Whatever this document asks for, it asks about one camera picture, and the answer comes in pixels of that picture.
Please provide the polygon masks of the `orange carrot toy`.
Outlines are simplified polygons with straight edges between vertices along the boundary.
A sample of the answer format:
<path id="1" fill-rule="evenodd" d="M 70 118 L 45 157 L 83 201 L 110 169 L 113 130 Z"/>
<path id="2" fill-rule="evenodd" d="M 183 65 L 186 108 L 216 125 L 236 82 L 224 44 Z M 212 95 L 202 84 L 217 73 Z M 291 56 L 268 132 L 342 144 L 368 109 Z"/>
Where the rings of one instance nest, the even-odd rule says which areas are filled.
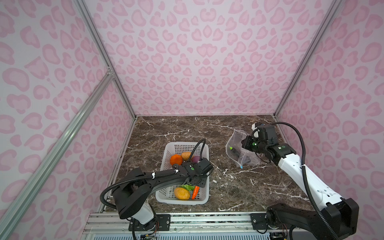
<path id="1" fill-rule="evenodd" d="M 194 200 L 197 197 L 199 190 L 200 190 L 200 187 L 195 186 L 195 189 L 194 189 L 192 197 L 191 197 L 192 200 Z"/>

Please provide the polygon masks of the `white perforated plastic basket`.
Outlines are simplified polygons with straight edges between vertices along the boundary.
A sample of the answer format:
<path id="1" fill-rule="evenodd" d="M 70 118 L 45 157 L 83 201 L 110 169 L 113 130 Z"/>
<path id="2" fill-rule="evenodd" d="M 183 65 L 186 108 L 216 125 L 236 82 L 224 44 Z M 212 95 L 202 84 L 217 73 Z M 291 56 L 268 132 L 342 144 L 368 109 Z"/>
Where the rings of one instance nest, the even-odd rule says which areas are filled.
<path id="1" fill-rule="evenodd" d="M 161 171 L 165 170 L 173 170 L 174 168 L 171 166 L 171 157 L 174 155 L 181 155 L 184 152 L 193 152 L 195 156 L 202 154 L 203 158 L 207 160 L 209 157 L 209 147 L 205 145 L 203 149 L 201 146 L 198 146 L 196 150 L 194 147 L 196 146 L 196 142 L 170 142 L 166 145 L 163 153 L 163 159 L 161 164 Z M 174 180 L 169 184 L 166 184 L 164 188 L 158 189 L 156 191 L 156 199 L 160 203 L 171 204 L 171 205 L 203 205 L 208 202 L 209 199 L 209 190 L 210 190 L 210 178 L 207 177 L 203 183 L 199 183 L 199 191 L 197 196 L 192 199 L 189 198 L 187 200 L 180 200 L 175 196 L 175 189 L 181 187 L 182 185 L 186 185 L 187 180 Z"/>

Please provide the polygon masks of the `clear zip top bag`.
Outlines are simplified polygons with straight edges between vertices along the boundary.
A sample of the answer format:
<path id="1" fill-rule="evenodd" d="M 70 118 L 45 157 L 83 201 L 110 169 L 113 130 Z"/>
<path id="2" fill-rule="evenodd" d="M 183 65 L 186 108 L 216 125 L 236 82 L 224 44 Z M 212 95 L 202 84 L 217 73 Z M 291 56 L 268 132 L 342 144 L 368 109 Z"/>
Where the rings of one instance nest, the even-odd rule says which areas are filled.
<path id="1" fill-rule="evenodd" d="M 241 169 L 244 166 L 256 167 L 262 162 L 256 153 L 242 147 L 242 140 L 245 140 L 247 135 L 245 131 L 235 129 L 226 144 L 227 156 Z"/>

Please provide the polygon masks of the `purple onion toy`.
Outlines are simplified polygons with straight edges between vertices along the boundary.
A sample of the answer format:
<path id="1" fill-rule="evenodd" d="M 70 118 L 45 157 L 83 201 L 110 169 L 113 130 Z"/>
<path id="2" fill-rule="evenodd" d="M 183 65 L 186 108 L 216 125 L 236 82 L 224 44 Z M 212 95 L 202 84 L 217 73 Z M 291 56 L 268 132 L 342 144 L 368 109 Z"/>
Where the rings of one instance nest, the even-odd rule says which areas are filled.
<path id="1" fill-rule="evenodd" d="M 201 160 L 200 156 L 193 156 L 191 158 L 191 162 L 194 164 L 198 163 L 200 160 Z"/>

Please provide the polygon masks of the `dark eggplant toy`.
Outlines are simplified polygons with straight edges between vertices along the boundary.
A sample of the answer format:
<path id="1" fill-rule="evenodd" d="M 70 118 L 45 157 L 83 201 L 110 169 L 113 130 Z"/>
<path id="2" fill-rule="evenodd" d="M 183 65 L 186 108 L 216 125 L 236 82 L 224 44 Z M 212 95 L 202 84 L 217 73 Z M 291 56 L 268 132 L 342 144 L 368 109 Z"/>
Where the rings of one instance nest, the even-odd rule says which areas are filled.
<path id="1" fill-rule="evenodd" d="M 248 150 L 238 150 L 234 147 L 229 147 L 229 157 L 234 160 L 241 168 L 243 165 L 251 164 L 255 160 L 253 152 Z"/>

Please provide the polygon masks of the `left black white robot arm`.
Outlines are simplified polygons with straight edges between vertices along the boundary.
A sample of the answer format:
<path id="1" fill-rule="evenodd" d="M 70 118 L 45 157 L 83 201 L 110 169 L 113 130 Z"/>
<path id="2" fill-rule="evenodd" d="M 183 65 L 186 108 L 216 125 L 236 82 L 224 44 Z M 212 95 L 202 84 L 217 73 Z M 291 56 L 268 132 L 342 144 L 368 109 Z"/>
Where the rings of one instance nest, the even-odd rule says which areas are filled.
<path id="1" fill-rule="evenodd" d="M 160 172 L 143 172 L 140 168 L 136 168 L 122 181 L 112 185 L 111 193 L 115 209 L 120 219 L 134 218 L 145 225 L 155 218 L 152 208 L 146 213 L 140 213 L 152 193 L 176 185 L 203 188 L 213 168 L 206 158 L 198 163 L 185 162 L 180 166 L 174 165 L 171 169 Z"/>

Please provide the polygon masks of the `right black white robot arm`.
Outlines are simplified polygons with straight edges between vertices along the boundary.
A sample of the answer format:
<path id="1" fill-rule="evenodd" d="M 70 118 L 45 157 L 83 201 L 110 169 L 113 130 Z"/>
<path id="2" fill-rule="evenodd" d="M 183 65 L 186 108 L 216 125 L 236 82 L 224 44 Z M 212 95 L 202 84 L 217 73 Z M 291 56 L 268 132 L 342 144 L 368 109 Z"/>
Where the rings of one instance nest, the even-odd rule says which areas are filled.
<path id="1" fill-rule="evenodd" d="M 268 207 L 265 224 L 270 229 L 289 225 L 289 234 L 294 229 L 304 229 L 318 240 L 343 240 L 357 231 L 359 205 L 351 198 L 345 199 L 331 189 L 306 165 L 306 146 L 299 130 L 283 123 L 298 135 L 302 154 L 293 147 L 279 143 L 275 126 L 277 123 L 255 123 L 252 134 L 242 140 L 242 147 L 255 154 L 263 154 L 278 166 L 303 190 L 313 210 L 301 210 L 286 204 Z"/>

